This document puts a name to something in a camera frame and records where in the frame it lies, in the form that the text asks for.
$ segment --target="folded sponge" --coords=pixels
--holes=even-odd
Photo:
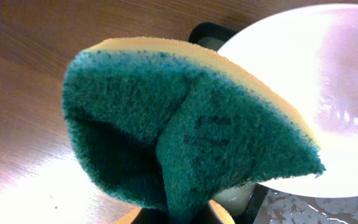
[[[168,212],[173,223],[190,222],[215,194],[246,181],[324,171],[296,109],[187,42],[109,39],[81,51],[65,74],[63,115],[98,187]]]

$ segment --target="white bowl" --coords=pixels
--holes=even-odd
[[[270,16],[235,35],[219,54],[297,108],[321,143],[327,169],[321,177],[262,184],[310,197],[358,196],[358,5]]]

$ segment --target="table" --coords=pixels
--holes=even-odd
[[[81,49],[110,37],[187,40],[204,21],[241,30],[329,2],[0,1],[0,223],[112,223],[135,208],[94,187],[70,149],[60,95]]]

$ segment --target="tabletop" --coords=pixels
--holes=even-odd
[[[71,150],[62,80],[81,49],[111,37],[186,40],[206,21],[241,30],[329,2],[337,1],[0,1],[0,223],[112,223],[135,208],[98,190]]]

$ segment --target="sponge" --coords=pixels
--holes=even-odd
[[[81,51],[65,74],[62,107],[90,179],[172,223],[189,223],[214,195],[244,182],[324,171],[294,107],[188,42],[108,39]]]

